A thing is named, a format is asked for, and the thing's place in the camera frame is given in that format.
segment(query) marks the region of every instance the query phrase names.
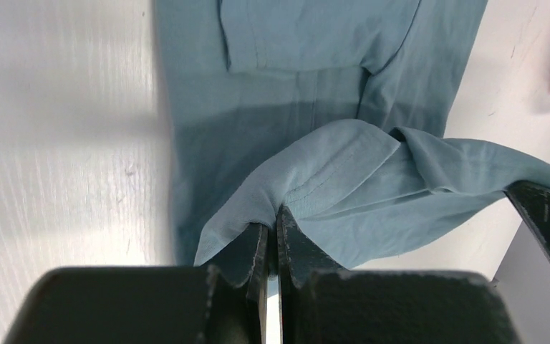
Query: garment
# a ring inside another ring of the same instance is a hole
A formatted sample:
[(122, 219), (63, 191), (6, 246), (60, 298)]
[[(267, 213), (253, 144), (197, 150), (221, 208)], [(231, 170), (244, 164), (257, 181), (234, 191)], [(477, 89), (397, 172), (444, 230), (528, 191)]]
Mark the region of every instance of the garment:
[[(442, 0), (158, 0), (173, 123), (176, 263), (205, 261), (249, 221), (272, 226), (277, 203), (288, 204), (291, 194), (306, 191), (292, 192), (293, 181), (308, 181), (306, 187), (324, 181), (319, 192), (290, 205), (302, 230), (347, 266), (435, 239), (501, 197), (504, 184), (515, 178), (550, 186), (543, 178), (550, 177), (550, 167), (536, 159), (491, 143), (438, 138), (484, 6)], [(350, 155), (349, 147), (359, 153)], [(447, 173), (446, 164), (429, 165), (451, 153), (457, 174)], [(470, 160), (468, 153), (482, 159)], [(348, 168), (332, 170), (340, 155), (349, 158), (343, 164)], [(415, 156), (426, 165), (419, 167)], [(500, 157), (530, 173), (495, 168)], [(265, 168), (269, 173), (260, 172)], [(407, 179), (390, 181), (386, 171)], [(258, 188), (256, 176), (263, 178)], [(482, 179), (466, 185), (476, 176)], [(436, 188), (427, 185), (432, 180)], [(391, 187), (383, 191), (384, 182)], [(244, 195), (257, 202), (240, 201)], [(434, 196), (442, 206), (458, 207), (439, 215), (433, 208), (421, 210)], [(415, 216), (407, 216), (408, 209)], [(428, 217), (420, 226), (405, 221), (422, 213)], [(386, 232), (394, 221), (405, 225)], [(356, 230), (337, 231), (351, 226)], [(350, 235), (354, 241), (339, 240)], [(388, 244), (370, 246), (383, 238)]]
[(201, 234), (201, 264), (248, 223), (274, 228), (288, 206), (300, 229), (347, 268), (402, 254), (448, 233), (504, 197), (514, 181), (550, 188), (550, 165), (495, 143), (442, 139), (338, 120), (261, 164)]

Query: stitched seam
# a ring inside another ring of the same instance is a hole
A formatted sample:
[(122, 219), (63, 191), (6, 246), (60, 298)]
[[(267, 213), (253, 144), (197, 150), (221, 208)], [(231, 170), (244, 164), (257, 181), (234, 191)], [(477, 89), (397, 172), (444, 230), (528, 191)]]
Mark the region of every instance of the stitched seam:
[[(256, 4), (256, 7), (258, 7), (257, 4), (258, 0), (254, 0), (254, 3)], [(259, 54), (260, 58), (263, 60), (263, 67), (267, 68), (269, 66), (269, 54), (266, 51), (266, 42), (264, 41), (264, 36), (260, 36), (261, 40), (261, 52)]]
[[(372, 133), (368, 132), (368, 134), (370, 135), (370, 137), (375, 137)], [(295, 202), (298, 202), (298, 201), (301, 201), (303, 199), (305, 199), (306, 197), (308, 197), (309, 195), (311, 195), (312, 193), (314, 193), (318, 188), (321, 188), (325, 183), (327, 183), (331, 178), (332, 176), (338, 172), (338, 170), (340, 170), (340, 168), (347, 163), (347, 161), (352, 158), (355, 153), (357, 153), (357, 151), (359, 151), (364, 145), (361, 145), (361, 144), (358, 144), (357, 147), (353, 150), (353, 152), (349, 155), (348, 158), (346, 158), (343, 162), (341, 162), (331, 173), (330, 175), (326, 178), (325, 181), (321, 182), (318, 186), (315, 186), (315, 188), (313, 188), (313, 190), (311, 190), (308, 194), (304, 195), (303, 197), (299, 198), (299, 199), (295, 199), (293, 201), (290, 201), (288, 202), (288, 204), (293, 204)], [(332, 160), (328, 161), (326, 164), (324, 164), (324, 166), (322, 166), (322, 168), (319, 169), (319, 171), (317, 173), (315, 173), (313, 176), (309, 177), (307, 179), (307, 181), (305, 181), (302, 185), (298, 186), (297, 188), (295, 188), (294, 190), (291, 190), (289, 192), (286, 193), (286, 196), (289, 195), (291, 192), (294, 192), (298, 189), (300, 189), (302, 186), (305, 186), (309, 181), (311, 181), (311, 179), (313, 177), (315, 177), (321, 170), (323, 170), (325, 168), (325, 166), (330, 163)]]
[(315, 188), (313, 190), (311, 190), (308, 194), (304, 195), (303, 197), (299, 198), (299, 199), (295, 199), (293, 201), (290, 201), (288, 202), (288, 204), (294, 204), (298, 201), (301, 201), (309, 196), (311, 196), (312, 193), (314, 193), (315, 191), (317, 191), (317, 189), (321, 188), (325, 183), (327, 183), (330, 179), (332, 179), (332, 176), (338, 172), (338, 170), (340, 170), (340, 168), (350, 159), (352, 158), (355, 153), (357, 153), (357, 151), (359, 150), (359, 147), (353, 151), (353, 153), (351, 153), (351, 155), (349, 155), (349, 157), (347, 159), (345, 159), (342, 163), (340, 163), (333, 171), (332, 173), (328, 176), (328, 178), (326, 178), (325, 181), (321, 182), (318, 186), (315, 186)]
[(254, 23), (252, 22), (252, 19), (250, 18), (250, 1), (246, 1), (246, 16), (248, 17), (248, 23), (250, 24), (250, 30), (252, 31), (252, 37), (254, 38), (254, 54), (256, 57), (256, 65), (255, 68), (258, 68), (259, 65), (259, 58), (258, 58), (258, 47), (256, 45), (256, 30), (254, 29)]
[(317, 79), (319, 79), (319, 71), (315, 72), (315, 82), (313, 82), (313, 103), (311, 104), (310, 131), (315, 130), (315, 102), (317, 101)]
[[(496, 168), (498, 170), (502, 170), (502, 169), (508, 170), (508, 169), (517, 169), (518, 168), (518, 166), (494, 164), (494, 163), (489, 163), (488, 161), (482, 161), (482, 160), (466, 160), (466, 163), (470, 163), (472, 165), (476, 165), (476, 164), (479, 164), (479, 163), (486, 163), (491, 168)], [(441, 165), (442, 166), (458, 165), (458, 163), (456, 163), (455, 161), (442, 161)], [(538, 171), (539, 170), (538, 168), (534, 168), (534, 167), (525, 167), (523, 169), (524, 170), (529, 170), (529, 171)]]
[(418, 14), (418, 8), (420, 7), (421, 2), (422, 2), (422, 0), (418, 0), (418, 4), (416, 5), (416, 10), (414, 10), (414, 16), (412, 16), (412, 20), (410, 21), (410, 26), (408, 27), (408, 30), (406, 31), (406, 35), (404, 36), (404, 39), (402, 39), (402, 42), (401, 42), (400, 46), (397, 48), (397, 50), (395, 50), (395, 52), (393, 53), (391, 58), (389, 58), (389, 60), (385, 63), (385, 65), (382, 66), (382, 68), (379, 69), (378, 71), (372, 73), (372, 75), (376, 75), (376, 74), (382, 72), (383, 70), (387, 69), (387, 67), (389, 67), (389, 65), (391, 65), (393, 63), (393, 61), (395, 61), (395, 59), (399, 55), (400, 51), (402, 50), (402, 47), (404, 46), (404, 43), (406, 42), (408, 36), (410, 36), (410, 31), (412, 30), (412, 27), (414, 26), (414, 22), (416, 20), (417, 14)]

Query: white table surface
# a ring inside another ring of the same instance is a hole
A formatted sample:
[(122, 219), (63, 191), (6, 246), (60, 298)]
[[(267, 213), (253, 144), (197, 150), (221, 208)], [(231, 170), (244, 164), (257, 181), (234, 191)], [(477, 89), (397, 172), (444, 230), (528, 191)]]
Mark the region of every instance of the white table surface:
[[(63, 265), (167, 264), (170, 139), (148, 0), (0, 0), (0, 340)], [(448, 137), (550, 161), (550, 1), (490, 0)], [(366, 266), (492, 277), (520, 220), (506, 201)]]

